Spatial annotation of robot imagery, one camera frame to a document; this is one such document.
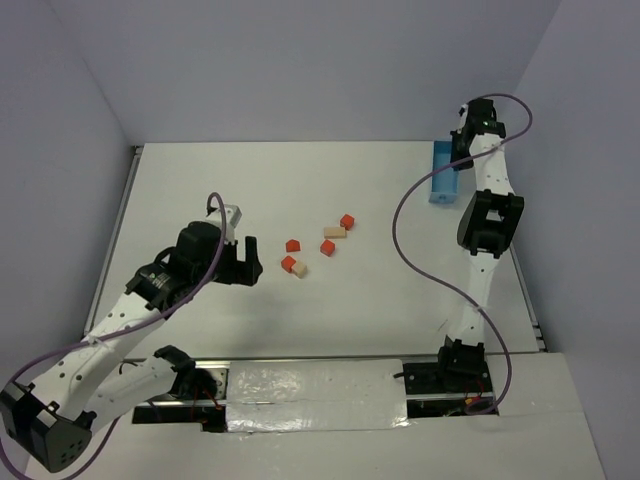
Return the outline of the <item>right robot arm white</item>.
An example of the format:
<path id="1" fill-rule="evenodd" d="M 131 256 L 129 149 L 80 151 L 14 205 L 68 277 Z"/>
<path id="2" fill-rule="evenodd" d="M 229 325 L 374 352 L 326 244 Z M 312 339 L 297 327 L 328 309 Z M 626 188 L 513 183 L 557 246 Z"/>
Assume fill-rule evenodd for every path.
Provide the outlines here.
<path id="1" fill-rule="evenodd" d="M 486 370 L 484 307 L 494 272 L 509 249 L 524 210 L 507 173 L 506 127 L 494 102 L 481 97 L 460 110 L 460 125 L 452 132 L 451 161 L 465 159 L 457 170 L 471 169 L 476 191 L 457 230 L 457 243 L 468 254 L 470 273 L 463 292 L 471 299 L 462 308 L 438 352 L 438 379 L 449 391 L 481 386 Z"/>

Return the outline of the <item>blue plastic box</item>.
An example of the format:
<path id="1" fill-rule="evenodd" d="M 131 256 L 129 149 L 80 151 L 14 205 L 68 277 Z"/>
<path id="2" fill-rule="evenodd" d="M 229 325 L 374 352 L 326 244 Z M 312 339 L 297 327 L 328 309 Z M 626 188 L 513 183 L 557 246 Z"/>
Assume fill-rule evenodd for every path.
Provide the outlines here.
<path id="1" fill-rule="evenodd" d="M 437 170 L 449 164 L 452 143 L 435 141 L 432 155 L 432 169 Z M 458 172 L 453 168 L 443 170 L 431 178 L 429 202 L 433 204 L 453 204 L 458 198 Z"/>

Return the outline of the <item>natural wood cube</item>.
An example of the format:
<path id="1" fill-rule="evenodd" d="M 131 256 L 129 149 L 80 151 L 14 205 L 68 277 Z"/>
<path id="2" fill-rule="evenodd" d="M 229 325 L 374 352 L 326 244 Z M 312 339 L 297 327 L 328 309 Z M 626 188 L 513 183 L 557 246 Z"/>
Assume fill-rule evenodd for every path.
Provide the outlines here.
<path id="1" fill-rule="evenodd" d="M 307 273 L 307 265 L 302 261 L 296 261 L 291 271 L 296 277 L 303 278 Z"/>

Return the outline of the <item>red cube block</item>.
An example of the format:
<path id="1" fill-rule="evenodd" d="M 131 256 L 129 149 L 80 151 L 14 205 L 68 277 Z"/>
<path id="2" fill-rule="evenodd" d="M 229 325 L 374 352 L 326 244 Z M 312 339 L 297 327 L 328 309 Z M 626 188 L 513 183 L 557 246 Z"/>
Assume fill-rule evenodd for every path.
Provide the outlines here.
<path id="1" fill-rule="evenodd" d="M 320 252 L 327 257 L 331 257 L 334 254 L 335 249 L 336 245 L 330 239 L 325 239 L 320 245 Z"/>
<path id="2" fill-rule="evenodd" d="M 353 216 L 349 215 L 349 214 L 344 214 L 339 222 L 340 226 L 342 228 L 344 228 L 345 230 L 349 231 L 353 228 L 354 224 L 355 224 L 355 219 Z"/>
<path id="3" fill-rule="evenodd" d="M 293 271 L 293 267 L 296 264 L 296 259 L 290 255 L 285 256 L 281 260 L 281 267 L 287 273 L 291 273 Z"/>

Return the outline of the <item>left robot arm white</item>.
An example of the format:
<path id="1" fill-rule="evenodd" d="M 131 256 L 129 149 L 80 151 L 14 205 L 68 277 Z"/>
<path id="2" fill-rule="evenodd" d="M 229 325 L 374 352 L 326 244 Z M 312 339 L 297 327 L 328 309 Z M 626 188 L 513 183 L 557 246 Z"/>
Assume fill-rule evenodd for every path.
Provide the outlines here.
<path id="1" fill-rule="evenodd" d="M 217 381 L 182 350 L 168 345 L 144 361 L 117 370 L 128 354 L 195 291 L 210 282 L 253 286 L 263 272 L 255 237 L 245 257 L 219 222 L 193 221 L 175 245 L 140 267 L 114 307 L 79 347 L 57 356 L 48 371 L 26 383 L 11 380 L 1 392 L 6 432 L 48 472 L 69 468 L 93 435 L 159 395 L 213 396 Z"/>

